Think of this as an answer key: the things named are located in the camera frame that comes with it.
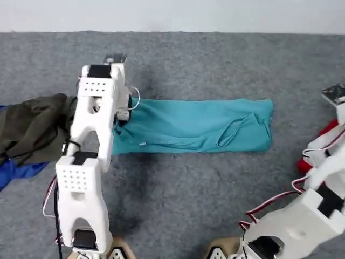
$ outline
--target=teal cloth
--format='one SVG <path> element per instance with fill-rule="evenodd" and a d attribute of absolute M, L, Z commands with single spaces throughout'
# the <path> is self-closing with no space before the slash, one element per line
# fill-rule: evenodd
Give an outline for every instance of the teal cloth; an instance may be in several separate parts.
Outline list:
<path fill-rule="evenodd" d="M 271 100 L 141 99 L 124 126 L 114 125 L 113 154 L 266 151 L 272 113 Z"/>

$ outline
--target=white wall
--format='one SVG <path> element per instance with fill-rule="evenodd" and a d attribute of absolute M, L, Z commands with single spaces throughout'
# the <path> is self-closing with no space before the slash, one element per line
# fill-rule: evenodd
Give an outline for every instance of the white wall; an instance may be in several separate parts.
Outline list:
<path fill-rule="evenodd" d="M 345 0 L 0 0 L 0 31 L 345 34 Z"/>

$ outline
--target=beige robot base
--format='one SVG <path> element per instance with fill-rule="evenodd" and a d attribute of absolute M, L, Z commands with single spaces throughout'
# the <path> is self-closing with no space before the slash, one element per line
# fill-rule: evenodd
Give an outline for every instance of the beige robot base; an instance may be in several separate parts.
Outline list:
<path fill-rule="evenodd" d="M 227 258 L 229 255 L 236 254 L 239 246 L 240 237 L 226 237 L 213 240 L 204 259 L 211 259 L 210 256 L 214 248 L 221 248 L 225 258 Z"/>
<path fill-rule="evenodd" d="M 111 246 L 111 249 L 110 249 L 110 252 L 109 254 L 107 255 L 107 258 L 108 259 L 112 259 L 110 256 L 111 256 L 111 252 L 113 251 L 113 249 L 115 247 L 121 247 L 123 249 L 123 251 L 125 252 L 126 256 L 128 259 L 136 259 L 133 252 L 131 251 L 131 249 L 129 248 L 128 244 L 121 238 L 119 237 L 114 237 L 113 238 L 113 243 L 112 243 L 112 246 Z M 78 253 L 74 253 L 72 252 L 70 254 L 70 256 L 67 258 L 67 259 L 77 259 L 79 256 Z"/>

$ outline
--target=red cloth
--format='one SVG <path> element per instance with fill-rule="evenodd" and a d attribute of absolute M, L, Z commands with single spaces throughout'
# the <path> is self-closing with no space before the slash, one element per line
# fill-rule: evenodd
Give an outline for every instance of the red cloth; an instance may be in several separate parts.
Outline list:
<path fill-rule="evenodd" d="M 324 135 L 325 133 L 329 132 L 332 128 L 336 127 L 337 125 L 338 125 L 338 121 L 336 119 L 332 120 L 326 126 L 326 128 L 324 128 L 322 131 L 319 132 L 319 136 Z M 306 161 L 304 161 L 303 158 L 297 163 L 297 169 L 298 171 L 301 172 L 302 175 L 306 175 L 306 173 L 308 173 L 308 171 L 312 168 L 313 167 L 310 164 L 308 164 Z"/>

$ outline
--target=folded cloth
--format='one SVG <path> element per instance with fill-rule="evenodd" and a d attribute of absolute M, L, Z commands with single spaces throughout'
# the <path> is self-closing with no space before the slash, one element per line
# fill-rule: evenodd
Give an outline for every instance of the folded cloth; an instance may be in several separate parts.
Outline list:
<path fill-rule="evenodd" d="M 114 126 L 113 154 L 266 151 L 272 113 L 271 100 L 141 99 L 131 119 Z"/>
<path fill-rule="evenodd" d="M 65 94 L 38 97 L 0 110 L 0 165 L 58 160 L 69 137 L 74 99 Z"/>
<path fill-rule="evenodd" d="M 38 174 L 49 162 L 38 163 L 26 166 L 16 166 L 12 160 L 8 160 L 0 165 L 0 190 L 2 190 L 11 180 L 29 178 Z"/>

